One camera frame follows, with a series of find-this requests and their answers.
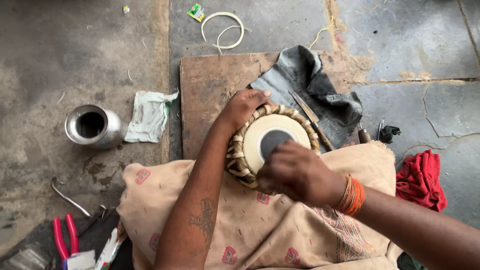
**red cloth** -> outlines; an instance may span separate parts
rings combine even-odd
[[[447,199],[439,175],[440,156],[432,154],[432,150],[408,157],[396,174],[396,197],[442,211],[447,206]]]

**braided rope ring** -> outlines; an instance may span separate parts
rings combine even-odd
[[[245,133],[249,129],[250,125],[258,118],[269,114],[281,114],[292,118],[297,121],[307,132],[310,140],[311,150],[317,155],[320,154],[320,145],[318,143],[318,135],[310,126],[310,121],[301,116],[298,110],[285,108],[284,105],[269,106],[264,105],[260,109],[253,112],[252,117],[235,133],[230,141],[230,148],[228,149],[227,158],[234,159],[227,165],[228,171],[239,178],[240,182],[252,189],[256,189],[258,183],[256,182],[256,175],[250,170],[245,156],[243,154],[243,138]],[[237,171],[230,167],[234,164],[237,165]]]

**screwdriver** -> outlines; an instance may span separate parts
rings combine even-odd
[[[360,130],[359,130],[360,143],[366,144],[370,142],[372,139],[370,139],[370,134],[367,132],[367,130],[361,126],[361,123],[359,123],[359,125],[360,125]]]

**tabla drum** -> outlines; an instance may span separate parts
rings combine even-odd
[[[310,121],[284,105],[264,105],[232,137],[227,158],[233,159],[228,171],[252,189],[258,186],[257,172],[268,154],[279,144],[293,140],[319,152],[318,135]]]

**beige cloth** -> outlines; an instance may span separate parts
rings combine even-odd
[[[395,195],[393,153],[378,142],[321,155],[337,173]],[[150,269],[165,221],[194,161],[125,168],[118,213],[133,241],[134,266]],[[397,269],[401,250],[373,229],[332,209],[269,196],[225,173],[205,269]]]

